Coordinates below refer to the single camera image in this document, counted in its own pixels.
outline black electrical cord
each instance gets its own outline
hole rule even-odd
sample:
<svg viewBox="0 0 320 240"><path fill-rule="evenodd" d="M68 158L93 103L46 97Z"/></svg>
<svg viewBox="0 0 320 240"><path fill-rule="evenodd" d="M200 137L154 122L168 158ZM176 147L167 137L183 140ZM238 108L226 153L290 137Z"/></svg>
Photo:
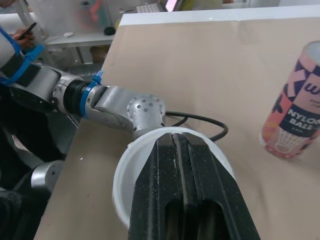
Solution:
<svg viewBox="0 0 320 240"><path fill-rule="evenodd" d="M219 139L222 139L225 135L227 135L227 133L229 131L228 127L223 122L220 122L220 121L217 121L212 118L205 117L205 116L199 116L199 115L194 115L194 114L184 113L184 112L177 112L177 111L167 111L165 114L167 116L171 116L171 117L184 118L181 121L174 124L173 127L178 127L178 126L184 124L188 120L188 118L190 118L190 119L197 119L197 120L205 121L205 122L208 122L208 123L211 123L211 124L214 124L214 125L217 125L217 126L223 128L222 132L209 138L212 142L215 142L215 141L218 141Z"/></svg>
<svg viewBox="0 0 320 240"><path fill-rule="evenodd" d="M184 119L182 119L181 121L178 121L176 124L173 124L171 127L179 127L182 124L184 124L186 121L188 120L187 117L185 117Z"/></svg>

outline smartphone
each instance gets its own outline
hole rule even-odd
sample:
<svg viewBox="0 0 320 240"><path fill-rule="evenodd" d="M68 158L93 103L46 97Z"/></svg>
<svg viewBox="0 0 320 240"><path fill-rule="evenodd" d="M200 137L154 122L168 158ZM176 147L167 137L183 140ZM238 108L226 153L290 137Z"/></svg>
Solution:
<svg viewBox="0 0 320 240"><path fill-rule="evenodd" d="M34 29L34 27L36 25L37 25L36 22L32 23L30 25L30 27L28 27L28 29L24 33L21 34L21 36L19 37L18 41L24 39L26 37L26 35L28 35L32 31L32 29Z"/></svg>

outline beige table surface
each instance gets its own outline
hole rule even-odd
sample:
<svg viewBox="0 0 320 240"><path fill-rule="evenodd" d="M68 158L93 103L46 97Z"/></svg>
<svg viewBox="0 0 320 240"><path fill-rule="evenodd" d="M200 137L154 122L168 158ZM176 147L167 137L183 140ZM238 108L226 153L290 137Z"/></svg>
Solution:
<svg viewBox="0 0 320 240"><path fill-rule="evenodd" d="M320 144L304 161L280 160L258 135L320 18L121 26L103 83L161 96L170 111L211 117L217 142L263 240L320 239ZM208 136L218 127L195 120ZM81 122L36 240L125 240L112 204L113 175L131 134Z"/></svg>

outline can label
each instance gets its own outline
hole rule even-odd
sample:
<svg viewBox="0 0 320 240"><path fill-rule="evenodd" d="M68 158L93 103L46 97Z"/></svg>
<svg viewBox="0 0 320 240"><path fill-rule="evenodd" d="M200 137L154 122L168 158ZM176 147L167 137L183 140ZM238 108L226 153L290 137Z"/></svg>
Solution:
<svg viewBox="0 0 320 240"><path fill-rule="evenodd" d="M261 132L265 148L281 158L301 154L320 134L320 66L305 50Z"/></svg>

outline white cup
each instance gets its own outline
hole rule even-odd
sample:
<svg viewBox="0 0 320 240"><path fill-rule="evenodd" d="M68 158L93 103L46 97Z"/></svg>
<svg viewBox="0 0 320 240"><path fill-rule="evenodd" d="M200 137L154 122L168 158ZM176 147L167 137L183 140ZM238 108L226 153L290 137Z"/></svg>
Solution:
<svg viewBox="0 0 320 240"><path fill-rule="evenodd" d="M147 162L156 140L166 133L190 133L202 138L214 156L221 162L231 176L235 178L227 157L220 148L205 135L184 127L163 127L150 131L128 145L121 156L113 178L113 204L117 215L127 229L129 229L130 226L131 207L137 178Z"/></svg>

